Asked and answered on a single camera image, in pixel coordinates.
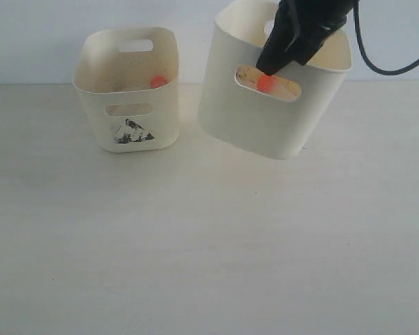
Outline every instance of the sticker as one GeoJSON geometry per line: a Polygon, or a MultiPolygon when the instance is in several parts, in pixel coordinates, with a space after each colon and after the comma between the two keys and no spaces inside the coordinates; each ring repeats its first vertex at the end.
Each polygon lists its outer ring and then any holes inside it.
{"type": "Polygon", "coordinates": [[[145,142],[153,139],[155,137],[150,132],[129,119],[126,119],[114,132],[114,140],[118,144],[145,142]]]}

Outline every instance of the white plastic basket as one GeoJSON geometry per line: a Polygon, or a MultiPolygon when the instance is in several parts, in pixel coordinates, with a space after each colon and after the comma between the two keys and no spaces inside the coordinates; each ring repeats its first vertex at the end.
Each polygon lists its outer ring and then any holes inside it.
{"type": "Polygon", "coordinates": [[[179,135],[178,70],[177,42],[167,29],[105,30],[88,37],[73,84],[98,144],[112,152],[171,145],[179,135]],[[152,88],[153,77],[166,84],[152,88]]]}
{"type": "Polygon", "coordinates": [[[286,94],[255,89],[254,68],[277,5],[236,0],[216,17],[198,120],[204,131],[261,156],[297,155],[351,69],[343,31],[331,36],[306,65],[289,64],[277,76],[286,94]],[[250,75],[253,79],[241,83],[250,75]]]}

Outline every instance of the white table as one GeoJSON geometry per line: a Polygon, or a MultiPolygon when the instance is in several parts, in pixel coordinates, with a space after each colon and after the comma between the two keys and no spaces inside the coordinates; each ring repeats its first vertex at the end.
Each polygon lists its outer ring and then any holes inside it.
{"type": "Polygon", "coordinates": [[[419,335],[419,82],[347,82],[307,148],[99,149],[70,86],[0,87],[0,335],[419,335]]]}

